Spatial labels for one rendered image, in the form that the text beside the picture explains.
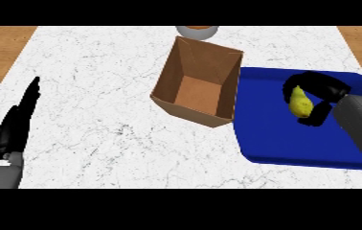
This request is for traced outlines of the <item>brown cardboard box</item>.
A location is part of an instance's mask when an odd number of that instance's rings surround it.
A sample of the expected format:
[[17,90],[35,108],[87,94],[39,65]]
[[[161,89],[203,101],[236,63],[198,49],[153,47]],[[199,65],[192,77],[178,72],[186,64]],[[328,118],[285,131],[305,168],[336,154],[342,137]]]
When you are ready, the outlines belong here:
[[164,111],[206,127],[233,121],[243,52],[177,36],[149,97]]

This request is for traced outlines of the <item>blue tray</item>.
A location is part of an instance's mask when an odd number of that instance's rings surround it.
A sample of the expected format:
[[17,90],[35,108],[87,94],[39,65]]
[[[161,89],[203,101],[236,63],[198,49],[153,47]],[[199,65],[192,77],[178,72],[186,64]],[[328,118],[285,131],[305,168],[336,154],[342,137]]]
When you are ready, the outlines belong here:
[[297,122],[282,85],[298,69],[240,69],[233,128],[240,152],[254,163],[362,170],[362,150],[335,119],[317,127]]

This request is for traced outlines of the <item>grey bowl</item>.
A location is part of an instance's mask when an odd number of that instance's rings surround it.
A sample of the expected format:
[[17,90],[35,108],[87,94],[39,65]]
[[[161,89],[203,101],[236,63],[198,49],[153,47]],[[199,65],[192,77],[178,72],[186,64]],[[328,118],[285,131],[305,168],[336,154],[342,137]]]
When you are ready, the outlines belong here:
[[205,29],[193,29],[186,26],[177,26],[177,31],[183,37],[196,40],[205,40],[214,36],[217,32],[217,26],[209,26]]

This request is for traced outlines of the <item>yellow pear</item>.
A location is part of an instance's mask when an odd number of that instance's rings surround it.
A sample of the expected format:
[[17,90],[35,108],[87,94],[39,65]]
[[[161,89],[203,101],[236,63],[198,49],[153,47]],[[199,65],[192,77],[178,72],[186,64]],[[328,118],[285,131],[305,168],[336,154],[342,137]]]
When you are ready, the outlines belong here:
[[298,118],[308,118],[313,112],[313,102],[305,96],[304,90],[300,86],[292,88],[288,108],[291,113]]

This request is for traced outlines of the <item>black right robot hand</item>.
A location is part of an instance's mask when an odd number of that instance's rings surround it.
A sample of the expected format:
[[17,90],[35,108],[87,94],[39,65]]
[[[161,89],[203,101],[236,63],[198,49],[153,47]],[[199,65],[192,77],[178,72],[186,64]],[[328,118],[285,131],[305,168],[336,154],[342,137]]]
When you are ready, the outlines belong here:
[[310,127],[319,127],[328,117],[332,105],[348,94],[350,86],[338,79],[307,71],[292,75],[282,85],[283,101],[289,103],[292,88],[300,86],[313,102],[313,112],[308,118],[298,118],[297,122]]

